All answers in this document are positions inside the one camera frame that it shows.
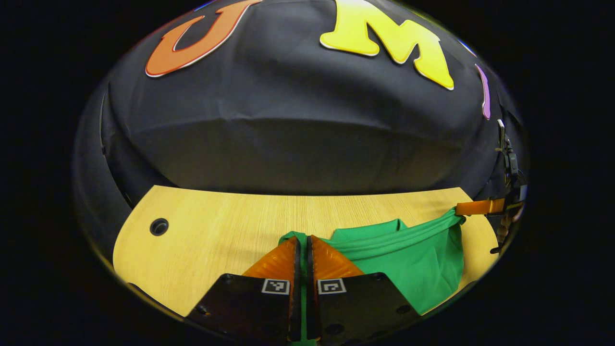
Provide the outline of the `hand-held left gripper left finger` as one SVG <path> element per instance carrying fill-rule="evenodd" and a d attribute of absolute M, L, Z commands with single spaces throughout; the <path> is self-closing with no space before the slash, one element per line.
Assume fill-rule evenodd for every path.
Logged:
<path fill-rule="evenodd" d="M 301 337 L 301 244 L 289 238 L 244 274 L 222 274 L 185 322 L 234 343 L 291 343 Z"/>

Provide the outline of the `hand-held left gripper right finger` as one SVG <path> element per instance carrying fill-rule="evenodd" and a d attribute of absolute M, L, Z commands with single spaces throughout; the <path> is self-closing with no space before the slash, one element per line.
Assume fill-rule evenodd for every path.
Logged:
<path fill-rule="evenodd" d="M 307 336 L 317 344 L 368 344 L 422 319 L 387 274 L 364 273 L 314 235 L 306 265 Z"/>

